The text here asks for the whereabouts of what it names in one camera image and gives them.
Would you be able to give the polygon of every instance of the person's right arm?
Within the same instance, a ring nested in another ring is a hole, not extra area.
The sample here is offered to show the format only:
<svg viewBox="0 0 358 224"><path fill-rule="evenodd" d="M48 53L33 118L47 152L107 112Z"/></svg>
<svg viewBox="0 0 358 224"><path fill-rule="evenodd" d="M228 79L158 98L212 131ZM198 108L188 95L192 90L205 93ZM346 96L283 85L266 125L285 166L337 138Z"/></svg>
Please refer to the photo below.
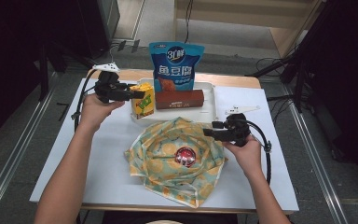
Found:
<svg viewBox="0 0 358 224"><path fill-rule="evenodd" d="M249 180L260 224L290 224L289 219L276 201L261 169L260 143L251 135L246 138L246 141L247 144L244 147L236 147L229 142L224 142L223 146L234 154L238 164Z"/></svg>

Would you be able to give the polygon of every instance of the patterned cloth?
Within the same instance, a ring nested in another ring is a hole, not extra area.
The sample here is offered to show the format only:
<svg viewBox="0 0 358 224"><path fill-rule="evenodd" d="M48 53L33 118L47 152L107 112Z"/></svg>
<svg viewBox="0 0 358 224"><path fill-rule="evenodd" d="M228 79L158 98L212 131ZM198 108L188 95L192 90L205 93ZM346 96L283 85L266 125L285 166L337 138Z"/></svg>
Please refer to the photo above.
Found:
<svg viewBox="0 0 358 224"><path fill-rule="evenodd" d="M208 124L177 118L146 128L125 152L146 189L193 208L205 202L225 162L223 147L203 134Z"/></svg>

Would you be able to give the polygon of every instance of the forearm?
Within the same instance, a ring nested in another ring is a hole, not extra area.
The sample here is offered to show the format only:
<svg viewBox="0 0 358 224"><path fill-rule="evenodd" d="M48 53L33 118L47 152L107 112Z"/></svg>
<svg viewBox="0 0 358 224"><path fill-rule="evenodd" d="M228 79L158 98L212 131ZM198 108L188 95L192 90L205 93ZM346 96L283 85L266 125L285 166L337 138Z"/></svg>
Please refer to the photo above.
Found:
<svg viewBox="0 0 358 224"><path fill-rule="evenodd" d="M263 173L248 176L260 224L290 223L273 195Z"/></svg>
<svg viewBox="0 0 358 224"><path fill-rule="evenodd" d="M94 131L78 126L40 199L35 223L73 223L82 204Z"/></svg>

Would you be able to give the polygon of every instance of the yellow box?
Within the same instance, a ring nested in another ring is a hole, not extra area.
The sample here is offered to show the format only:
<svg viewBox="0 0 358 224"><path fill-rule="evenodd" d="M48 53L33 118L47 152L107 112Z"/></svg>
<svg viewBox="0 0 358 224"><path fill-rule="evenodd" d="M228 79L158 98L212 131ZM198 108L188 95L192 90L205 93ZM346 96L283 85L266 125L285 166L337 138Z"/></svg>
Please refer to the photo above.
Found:
<svg viewBox="0 0 358 224"><path fill-rule="evenodd" d="M131 99L132 114L137 119L143 118L154 113L155 96L154 89L149 83L131 86L132 91L144 91L144 99Z"/></svg>

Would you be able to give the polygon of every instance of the blue snack bag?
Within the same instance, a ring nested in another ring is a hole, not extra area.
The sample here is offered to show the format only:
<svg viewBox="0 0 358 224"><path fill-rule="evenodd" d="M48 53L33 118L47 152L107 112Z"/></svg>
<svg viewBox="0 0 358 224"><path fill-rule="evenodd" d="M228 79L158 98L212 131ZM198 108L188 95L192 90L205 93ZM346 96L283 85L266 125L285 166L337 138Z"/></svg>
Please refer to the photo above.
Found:
<svg viewBox="0 0 358 224"><path fill-rule="evenodd" d="M195 66L205 47L181 42L149 44L153 61L154 89L158 91L192 91Z"/></svg>

